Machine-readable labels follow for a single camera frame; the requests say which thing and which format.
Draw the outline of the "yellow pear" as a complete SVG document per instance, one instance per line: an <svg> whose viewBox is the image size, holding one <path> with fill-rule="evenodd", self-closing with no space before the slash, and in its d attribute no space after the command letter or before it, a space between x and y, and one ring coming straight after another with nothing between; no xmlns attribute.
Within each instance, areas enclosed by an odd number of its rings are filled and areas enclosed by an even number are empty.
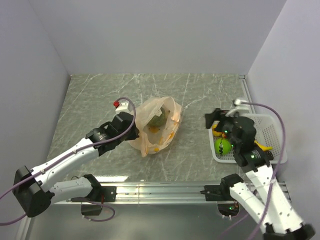
<svg viewBox="0 0 320 240"><path fill-rule="evenodd" d="M213 136L214 136L214 137L217 137L217 138L225 138L226 135L225 135L224 132L216 131L217 126L218 126L218 124L214 124L214 125L212 126L212 128L211 128L211 129L212 129L212 134L213 134Z"/></svg>

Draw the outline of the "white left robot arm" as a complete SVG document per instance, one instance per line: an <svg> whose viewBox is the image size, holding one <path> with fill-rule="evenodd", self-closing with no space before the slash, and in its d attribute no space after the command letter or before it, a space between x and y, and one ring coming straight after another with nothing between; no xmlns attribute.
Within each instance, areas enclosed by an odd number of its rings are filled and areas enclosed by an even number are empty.
<svg viewBox="0 0 320 240"><path fill-rule="evenodd" d="M62 181L62 177L138 136L135 116L122 111L112 121L92 129L75 146L54 159L32 169L26 166L19 168L15 173L12 193L29 218L40 215L51 204L67 199L99 202L105 193L92 174L69 181Z"/></svg>

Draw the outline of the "bright green apple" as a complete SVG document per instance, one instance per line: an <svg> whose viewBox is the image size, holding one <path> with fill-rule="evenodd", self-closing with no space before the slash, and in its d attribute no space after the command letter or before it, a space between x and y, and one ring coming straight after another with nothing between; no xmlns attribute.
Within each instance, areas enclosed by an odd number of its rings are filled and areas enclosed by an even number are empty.
<svg viewBox="0 0 320 240"><path fill-rule="evenodd" d="M227 155L232 149L230 142L225 138L218 138L214 142L215 153L221 156Z"/></svg>

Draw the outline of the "orange translucent plastic bag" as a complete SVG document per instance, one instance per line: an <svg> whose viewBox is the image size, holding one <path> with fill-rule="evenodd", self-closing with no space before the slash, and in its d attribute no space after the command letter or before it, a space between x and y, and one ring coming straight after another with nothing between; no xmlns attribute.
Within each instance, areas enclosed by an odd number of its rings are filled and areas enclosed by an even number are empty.
<svg viewBox="0 0 320 240"><path fill-rule="evenodd" d="M160 127L151 127L148 122L153 116L161 114L160 108L166 112L166 123ZM130 140L129 144L139 150L142 157L154 155L165 149L174 139L182 122L182 106L173 97L151 97L136 108L135 125L139 137Z"/></svg>

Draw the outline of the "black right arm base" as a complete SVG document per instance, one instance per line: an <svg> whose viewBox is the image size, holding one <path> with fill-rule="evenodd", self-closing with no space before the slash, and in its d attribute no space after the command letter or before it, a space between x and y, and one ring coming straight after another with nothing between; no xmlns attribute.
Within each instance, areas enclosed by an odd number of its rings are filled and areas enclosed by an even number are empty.
<svg viewBox="0 0 320 240"><path fill-rule="evenodd" d="M216 202L217 211L223 218L235 218L241 212L240 204L219 184L205 185L200 191L206 202Z"/></svg>

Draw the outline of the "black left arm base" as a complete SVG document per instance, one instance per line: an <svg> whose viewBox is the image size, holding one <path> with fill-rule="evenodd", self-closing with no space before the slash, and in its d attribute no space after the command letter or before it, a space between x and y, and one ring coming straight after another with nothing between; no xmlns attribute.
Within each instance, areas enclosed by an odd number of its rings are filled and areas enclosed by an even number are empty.
<svg viewBox="0 0 320 240"><path fill-rule="evenodd" d="M93 190L87 197L74 197L72 203L80 203L80 212L84 219L92 222L106 222L111 220L116 211L107 203L113 203L116 200L116 186L102 186L100 190Z"/></svg>

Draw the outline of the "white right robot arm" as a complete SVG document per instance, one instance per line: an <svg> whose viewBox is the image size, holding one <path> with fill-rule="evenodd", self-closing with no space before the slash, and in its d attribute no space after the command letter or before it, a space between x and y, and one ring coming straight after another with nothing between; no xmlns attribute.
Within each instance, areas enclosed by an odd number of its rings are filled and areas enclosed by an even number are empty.
<svg viewBox="0 0 320 240"><path fill-rule="evenodd" d="M220 194L226 200L240 203L255 220L257 226L249 235L253 239L258 231L265 240L310 240L316 231L305 223L292 207L281 189L270 158L256 142L255 122L238 113L239 109L216 108L206 113L205 127L210 129L218 122L216 131L225 134L232 147L235 162L243 170L258 195L254 195L237 174L222 178Z"/></svg>

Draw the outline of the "green round fruit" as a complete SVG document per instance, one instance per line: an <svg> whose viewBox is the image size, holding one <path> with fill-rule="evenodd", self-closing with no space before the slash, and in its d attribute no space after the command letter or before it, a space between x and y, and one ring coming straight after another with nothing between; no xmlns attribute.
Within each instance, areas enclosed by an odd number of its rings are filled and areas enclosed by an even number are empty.
<svg viewBox="0 0 320 240"><path fill-rule="evenodd" d="M161 114L159 116L154 115L152 119L148 122L148 125L150 127L161 127L166 123L167 121L166 110L163 107L161 107L160 111L161 111Z"/></svg>

